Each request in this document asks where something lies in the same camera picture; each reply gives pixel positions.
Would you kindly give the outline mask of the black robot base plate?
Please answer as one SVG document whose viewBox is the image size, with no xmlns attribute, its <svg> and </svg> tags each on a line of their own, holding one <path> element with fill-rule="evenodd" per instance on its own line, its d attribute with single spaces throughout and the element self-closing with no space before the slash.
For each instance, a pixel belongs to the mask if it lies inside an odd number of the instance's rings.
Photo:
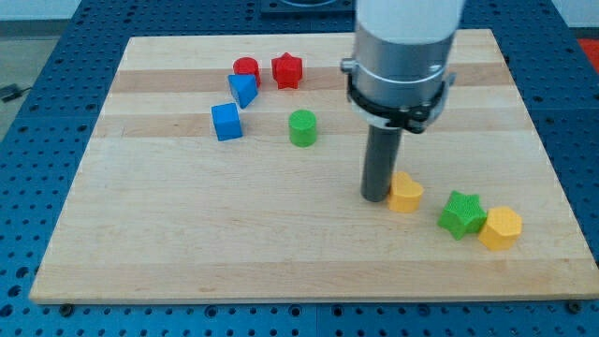
<svg viewBox="0 0 599 337">
<path fill-rule="evenodd" d="M 259 0 L 263 15 L 353 14 L 355 0 Z"/>
</svg>

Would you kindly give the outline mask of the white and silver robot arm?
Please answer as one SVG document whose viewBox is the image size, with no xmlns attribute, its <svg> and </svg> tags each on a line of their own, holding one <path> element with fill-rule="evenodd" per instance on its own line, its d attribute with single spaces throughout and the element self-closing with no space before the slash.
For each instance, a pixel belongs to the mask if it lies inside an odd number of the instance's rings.
<svg viewBox="0 0 599 337">
<path fill-rule="evenodd" d="M 464 0 L 358 0 L 347 98 L 369 125 L 419 134 L 444 109 Z"/>
</svg>

